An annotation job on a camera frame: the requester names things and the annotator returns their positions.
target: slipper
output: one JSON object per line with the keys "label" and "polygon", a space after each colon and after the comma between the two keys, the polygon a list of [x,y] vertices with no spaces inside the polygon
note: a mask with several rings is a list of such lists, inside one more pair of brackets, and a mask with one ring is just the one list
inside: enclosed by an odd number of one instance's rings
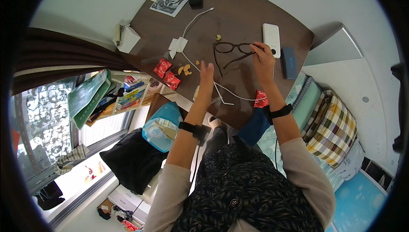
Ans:
{"label": "slipper", "polygon": [[209,117],[208,123],[209,123],[210,127],[211,127],[213,130],[214,130],[216,127],[222,127],[222,126],[223,126],[223,122],[222,122],[220,119],[218,119],[218,118],[216,118],[216,117],[214,117],[214,116],[210,116],[210,117]]}

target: red snack packet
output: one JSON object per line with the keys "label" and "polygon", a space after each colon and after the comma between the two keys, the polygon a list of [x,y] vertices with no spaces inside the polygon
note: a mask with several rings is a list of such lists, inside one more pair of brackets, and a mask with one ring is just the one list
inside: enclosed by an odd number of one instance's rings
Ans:
{"label": "red snack packet", "polygon": [[168,71],[163,78],[166,85],[171,88],[171,90],[175,90],[180,83],[180,79],[178,79],[173,72]]}
{"label": "red snack packet", "polygon": [[164,58],[161,58],[159,64],[157,64],[153,71],[156,72],[156,74],[159,75],[159,77],[163,78],[166,70],[169,69],[171,66],[172,64],[170,62],[166,61]]}
{"label": "red snack packet", "polygon": [[[263,97],[267,97],[267,95],[263,91],[257,90],[256,99],[260,99],[260,98],[263,98]],[[268,99],[267,98],[265,98],[263,100],[254,101],[254,107],[256,107],[256,108],[263,108],[267,104],[268,104]]]}

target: bookshelf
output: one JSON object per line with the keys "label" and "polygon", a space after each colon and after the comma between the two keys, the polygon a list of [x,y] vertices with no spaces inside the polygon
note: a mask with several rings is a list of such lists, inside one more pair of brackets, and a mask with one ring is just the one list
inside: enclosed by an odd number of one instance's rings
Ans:
{"label": "bookshelf", "polygon": [[126,76],[133,76],[134,78],[139,78],[140,80],[142,80],[144,82],[145,91],[143,93],[143,96],[141,97],[140,102],[133,105],[133,106],[130,106],[130,107],[126,108],[126,109],[118,110],[118,101],[119,101],[119,99],[117,98],[112,112],[111,113],[105,113],[104,115],[99,117],[97,120],[100,120],[100,119],[103,119],[103,118],[106,118],[106,117],[110,117],[110,116],[113,116],[113,115],[117,115],[117,114],[120,114],[122,112],[129,112],[129,111],[132,111],[134,109],[139,109],[141,107],[151,105],[153,94],[155,94],[155,93],[162,94],[165,91],[165,88],[167,88],[165,84],[161,83],[162,84],[161,87],[159,87],[158,89],[156,89],[154,91],[150,91],[148,93],[148,89],[151,86],[149,81],[152,78],[148,74],[137,72],[137,71],[133,71],[133,72],[130,72],[130,71],[111,71],[111,81],[121,83],[122,87],[124,86],[124,81],[125,81]]}

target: white cable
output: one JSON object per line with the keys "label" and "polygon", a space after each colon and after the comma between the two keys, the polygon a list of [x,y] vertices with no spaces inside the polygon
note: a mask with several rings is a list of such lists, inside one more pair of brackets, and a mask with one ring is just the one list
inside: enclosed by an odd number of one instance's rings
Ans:
{"label": "white cable", "polygon": [[182,38],[184,38],[184,36],[185,36],[185,34],[186,34],[186,30],[187,30],[187,28],[189,27],[189,25],[190,25],[191,23],[193,23],[193,21],[194,21],[198,16],[200,16],[200,15],[202,15],[202,14],[205,14],[206,12],[209,12],[209,11],[211,11],[211,10],[214,10],[214,8],[209,8],[208,10],[206,10],[206,11],[204,11],[204,12],[202,12],[202,13],[197,14],[197,15],[193,18],[193,20],[190,21],[190,23],[189,23],[189,24],[186,26],[186,28],[184,29]]}
{"label": "white cable", "polygon": [[[209,11],[211,11],[211,10],[214,10],[214,8],[210,8],[210,9],[208,9],[208,10],[202,12],[202,13],[197,14],[197,15],[193,18],[193,20],[190,21],[190,23],[189,23],[189,24],[186,26],[186,28],[184,29],[182,38],[184,38],[184,36],[186,35],[186,30],[187,30],[187,28],[189,27],[189,25],[191,25],[191,23],[193,23],[193,21],[194,21],[198,16],[200,16],[200,15],[202,15],[202,14],[205,14],[206,12],[209,12]],[[183,54],[183,56],[196,68],[196,70],[200,71],[199,68],[197,68],[197,66],[196,66],[194,63],[192,63],[192,61],[191,61],[189,58],[187,58],[187,56],[184,54],[183,51],[182,51],[182,54]],[[217,86],[220,86],[221,88],[227,90],[227,91],[228,91],[229,93],[231,93],[233,96],[235,96],[235,97],[237,97],[237,98],[240,98],[240,99],[243,99],[243,100],[247,100],[247,101],[259,101],[259,100],[263,100],[263,99],[267,98],[267,97],[260,98],[260,99],[247,99],[247,98],[243,98],[243,97],[240,97],[240,96],[236,95],[235,93],[231,92],[230,90],[228,90],[227,88],[225,88],[224,86],[222,86],[222,85],[220,85],[220,84],[218,84],[218,83],[216,83],[216,82],[213,82],[213,84],[214,84],[214,87],[216,88],[217,93],[219,94],[220,99],[222,100],[223,104],[234,105],[233,103],[224,102],[223,97],[222,97],[222,95],[220,94],[219,89],[217,88]]]}
{"label": "white cable", "polygon": [[[197,68],[197,66],[196,66],[194,63],[192,63],[192,61],[189,60],[189,58],[187,58],[187,56],[184,54],[184,52],[182,52],[182,54],[183,54],[183,56],[184,56],[198,71],[200,71],[199,68]],[[220,84],[218,84],[218,83],[216,83],[216,82],[214,82],[214,84],[215,84],[215,85],[218,85],[219,87],[221,87],[221,88],[223,88],[223,89],[225,89],[225,90],[227,90],[227,91],[228,91],[229,93],[231,93],[233,96],[235,96],[235,97],[237,97],[237,98],[240,98],[240,99],[243,99],[243,100],[247,100],[247,101],[259,101],[259,100],[263,100],[263,99],[267,98],[267,97],[260,98],[260,99],[247,99],[247,98],[243,98],[243,97],[240,97],[240,96],[236,95],[235,93],[231,92],[230,90],[228,90],[227,88],[225,88],[224,86],[222,86],[222,85],[220,85]],[[217,90],[219,96],[221,97],[221,94],[220,94],[219,90],[217,89],[217,86],[215,86],[215,87],[216,87],[216,90]]]}

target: white drawer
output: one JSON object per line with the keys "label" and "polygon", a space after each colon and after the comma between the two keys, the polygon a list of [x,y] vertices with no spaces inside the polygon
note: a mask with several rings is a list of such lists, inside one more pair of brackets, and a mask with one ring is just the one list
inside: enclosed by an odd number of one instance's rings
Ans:
{"label": "white drawer", "polygon": [[135,213],[133,213],[132,217],[136,219],[137,221],[140,220],[143,223],[145,223],[150,209],[151,209],[151,206],[145,201],[143,201],[139,205],[138,209],[136,209]]}
{"label": "white drawer", "polygon": [[117,191],[119,194],[123,195],[129,202],[131,202],[135,206],[138,206],[142,202],[142,199],[140,197],[133,194],[129,189],[125,188],[122,185],[119,185],[115,189],[115,191]]}
{"label": "white drawer", "polygon": [[121,209],[125,211],[135,211],[136,206],[132,204],[128,199],[126,199],[123,195],[118,193],[118,191],[114,190],[109,196],[108,200],[111,201],[113,204],[118,205]]}

